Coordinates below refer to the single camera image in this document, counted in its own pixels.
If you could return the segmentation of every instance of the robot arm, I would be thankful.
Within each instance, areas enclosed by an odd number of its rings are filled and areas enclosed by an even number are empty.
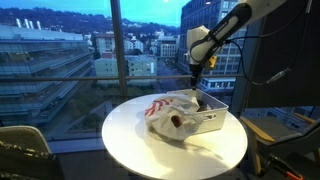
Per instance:
[[[190,62],[191,87],[196,84],[203,65],[240,28],[266,16],[287,0],[239,0],[238,4],[213,29],[204,26],[188,30],[187,48]]]

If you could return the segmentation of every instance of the white container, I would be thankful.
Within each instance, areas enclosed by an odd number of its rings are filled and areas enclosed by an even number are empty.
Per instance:
[[[228,105],[223,102],[217,100],[216,98],[210,96],[209,94],[197,89],[185,89],[178,91],[169,91],[168,94],[186,94],[190,97],[196,97],[197,100],[203,103],[202,106],[210,106],[210,110],[205,110],[201,112],[197,112],[197,114],[201,114],[203,116],[208,117],[209,119],[204,120],[201,124],[200,128],[194,134],[205,133],[209,131],[215,131],[222,128],[224,119],[227,114]]]

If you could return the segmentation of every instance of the round white table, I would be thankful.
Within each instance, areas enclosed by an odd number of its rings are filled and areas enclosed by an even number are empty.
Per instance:
[[[148,135],[144,110],[163,94],[141,96],[116,107],[102,127],[110,155],[127,170],[150,179],[205,179],[235,167],[248,141],[240,122],[227,113],[223,128],[164,142]]]

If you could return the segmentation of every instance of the cloudy sky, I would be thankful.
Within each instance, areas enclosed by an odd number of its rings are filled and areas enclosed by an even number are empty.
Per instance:
[[[120,0],[121,16],[131,21],[180,26],[181,8],[190,0]],[[45,7],[60,11],[111,16],[109,0],[0,0],[1,8]]]

